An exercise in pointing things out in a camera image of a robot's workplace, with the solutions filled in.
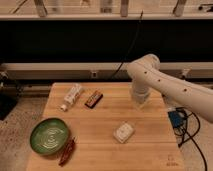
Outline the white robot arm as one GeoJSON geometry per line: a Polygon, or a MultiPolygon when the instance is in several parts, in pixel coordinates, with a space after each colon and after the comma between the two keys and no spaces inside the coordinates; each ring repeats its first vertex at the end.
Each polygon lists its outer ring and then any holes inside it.
{"type": "Polygon", "coordinates": [[[159,58],[154,54],[145,55],[128,64],[132,98],[143,104],[150,95],[149,88],[153,88],[213,123],[213,90],[164,74],[159,68],[159,58]]]}

